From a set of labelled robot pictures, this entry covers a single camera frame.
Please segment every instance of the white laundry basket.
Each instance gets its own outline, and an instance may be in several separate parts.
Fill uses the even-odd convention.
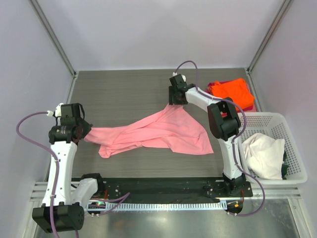
[[[285,118],[279,113],[245,114],[247,117],[247,127],[244,133],[239,137],[238,142],[241,163],[244,171],[259,178],[252,170],[249,170],[242,148],[243,141],[248,139],[253,134],[259,132],[268,135],[274,139],[285,139],[285,151],[287,154],[285,164],[289,165],[289,168],[287,169],[287,175],[285,176],[287,178],[286,180],[270,180],[259,178],[259,181],[262,184],[298,184],[306,182],[307,173]],[[239,113],[239,118],[241,121],[241,130],[244,124],[241,113]],[[248,176],[246,177],[248,181],[255,182]]]

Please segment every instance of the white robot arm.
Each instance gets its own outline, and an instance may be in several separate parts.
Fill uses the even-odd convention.
[[[84,118],[81,104],[59,104],[55,112],[48,116],[56,118],[56,125],[49,132],[51,150],[57,156],[51,156],[50,177],[42,206],[34,208],[33,220],[47,233],[52,232],[50,223],[50,205],[52,191],[55,185],[53,199],[53,217],[58,232],[80,230],[84,224],[84,215],[89,200],[97,192],[103,192],[105,186],[100,174],[88,174],[82,177],[76,190],[71,193],[71,174],[73,161],[79,140],[84,138],[91,129]]]
[[[196,87],[194,84],[185,82],[185,77],[181,74],[173,75],[170,78],[171,86],[168,88],[169,104],[185,105],[188,103],[195,104],[208,113],[209,126],[212,134],[218,139],[223,157],[223,179],[228,194],[235,194],[241,190],[246,182],[245,175],[238,169],[240,159],[235,163],[232,146],[235,147],[235,158],[240,158],[238,142],[233,138],[239,133],[241,126],[235,107],[227,101],[209,94]]]
[[[195,104],[196,106],[200,107],[204,111],[208,112],[208,106],[211,104],[216,104],[219,101],[215,101],[212,99],[209,99],[207,97],[204,97],[202,94],[207,94],[200,88],[198,88],[198,91],[201,93],[198,93],[196,88],[191,88],[187,92],[185,92],[186,100],[188,103]],[[229,179],[236,179],[241,176],[241,171],[238,170],[232,154],[232,146],[236,147],[236,158],[239,158],[239,150],[238,150],[238,141],[234,141],[232,144],[232,138],[228,138],[227,141],[223,139],[218,139],[221,152],[222,152],[222,158],[223,158],[223,174],[229,178]]]

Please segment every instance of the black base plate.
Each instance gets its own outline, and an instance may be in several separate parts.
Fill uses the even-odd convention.
[[[241,191],[229,196],[223,186],[222,177],[210,178],[103,178],[109,199],[130,192],[125,203],[173,204],[212,203],[217,198],[240,198]],[[244,197],[252,197],[249,182],[243,187]]]

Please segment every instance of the pink cloth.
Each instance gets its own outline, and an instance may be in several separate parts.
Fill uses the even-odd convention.
[[[141,146],[190,155],[213,153],[206,130],[181,105],[167,105],[163,111],[128,126],[93,127],[85,140],[100,144],[103,158]]]

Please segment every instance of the orange shirt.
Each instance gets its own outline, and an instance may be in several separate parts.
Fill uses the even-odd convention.
[[[214,86],[210,86],[211,93],[220,98],[231,98],[233,102],[238,104],[242,109],[253,106],[254,96],[250,93],[247,83],[243,78],[220,84],[215,82]]]

